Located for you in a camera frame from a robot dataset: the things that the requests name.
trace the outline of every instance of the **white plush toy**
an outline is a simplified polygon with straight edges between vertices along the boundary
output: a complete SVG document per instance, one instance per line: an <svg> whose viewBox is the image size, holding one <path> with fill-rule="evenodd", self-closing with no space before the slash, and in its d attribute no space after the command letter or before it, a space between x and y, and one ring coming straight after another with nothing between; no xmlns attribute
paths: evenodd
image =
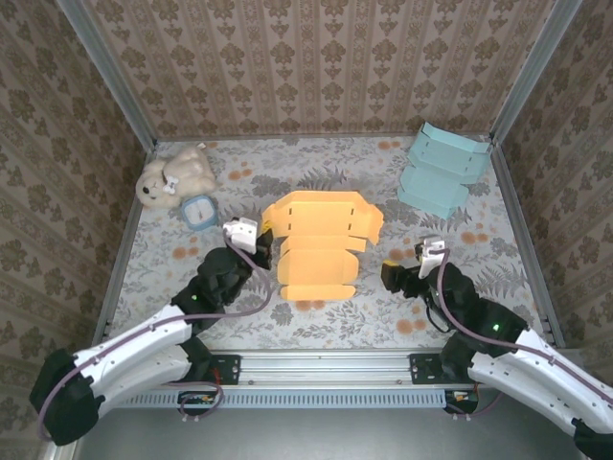
<svg viewBox="0 0 613 460"><path fill-rule="evenodd" d="M212 192L217 184L202 143L181 151L170 161L153 160L136 182L136 196L151 208L173 208L183 198Z"/></svg>

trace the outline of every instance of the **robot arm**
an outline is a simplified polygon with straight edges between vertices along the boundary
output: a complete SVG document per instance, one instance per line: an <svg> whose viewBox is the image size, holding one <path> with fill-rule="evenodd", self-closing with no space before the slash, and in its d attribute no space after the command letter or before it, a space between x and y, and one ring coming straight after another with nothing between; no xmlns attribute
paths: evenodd
<svg viewBox="0 0 613 460"><path fill-rule="evenodd" d="M196 336L219 318L249 314L224 307L253 267L271 264L271 231L256 238L257 223L244 218L224 231L232 248L210 251L197 275L151 318L101 345L72 355L57 350L45 359L30 402L58 446L76 441L127 398L170 381L204 380L211 353Z"/></svg>
<svg viewBox="0 0 613 460"><path fill-rule="evenodd" d="M421 297L428 317L433 311L456 330L440 355L446 376L501 390L572 435L593 460L610 459L613 389L558 353L514 312L480 297L472 281L446 263L444 252L444 241L425 239L416 246L421 265L386 261L381 278L391 292Z"/></svg>

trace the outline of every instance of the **wall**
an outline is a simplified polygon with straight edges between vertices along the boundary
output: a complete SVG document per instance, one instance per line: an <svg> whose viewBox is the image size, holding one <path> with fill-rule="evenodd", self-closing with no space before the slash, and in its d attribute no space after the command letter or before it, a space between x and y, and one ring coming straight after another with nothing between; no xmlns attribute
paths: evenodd
<svg viewBox="0 0 613 460"><path fill-rule="evenodd" d="M90 343L145 153L53 1L0 3L0 459L44 357Z"/></svg>
<svg viewBox="0 0 613 460"><path fill-rule="evenodd" d="M583 2L503 149L565 338L613 382L613 2Z"/></svg>
<svg viewBox="0 0 613 460"><path fill-rule="evenodd" d="M86 0L158 137L488 131L553 0Z"/></svg>

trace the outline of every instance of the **floral patterned mat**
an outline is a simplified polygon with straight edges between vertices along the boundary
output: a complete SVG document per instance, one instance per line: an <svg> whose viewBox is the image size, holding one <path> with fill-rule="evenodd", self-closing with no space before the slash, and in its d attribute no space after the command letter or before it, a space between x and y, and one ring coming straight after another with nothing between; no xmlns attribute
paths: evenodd
<svg viewBox="0 0 613 460"><path fill-rule="evenodd" d="M271 203L293 190L357 190L384 214L377 246L357 254L357 293L343 302L285 302L275 269L275 295L261 313L223 319L201 337L211 349L413 348L440 347L447 335L425 316L421 300L387 292L379 272L384 259L416 265L413 245L440 234L451 262L471 277L478 291L523 316L542 332L534 299L511 231L493 167L450 219L397 200L400 173L412 137L306 138L221 141L209 144L209 159L222 186L213 193L219 221L260 219ZM161 143L159 157L186 143ZM180 210L145 209L130 255L112 335L137 325L162 308L194 276L203 256L223 245L219 227L193 232ZM279 257L275 241L274 257ZM253 279L227 311L260 304L263 288Z"/></svg>

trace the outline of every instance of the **alarm clock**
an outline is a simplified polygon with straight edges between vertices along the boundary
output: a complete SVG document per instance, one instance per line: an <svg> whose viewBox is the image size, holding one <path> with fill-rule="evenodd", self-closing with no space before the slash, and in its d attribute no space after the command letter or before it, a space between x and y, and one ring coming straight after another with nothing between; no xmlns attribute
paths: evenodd
<svg viewBox="0 0 613 460"><path fill-rule="evenodd" d="M217 224L217 212L207 196L195 196L181 206L183 219L192 230L204 230Z"/></svg>

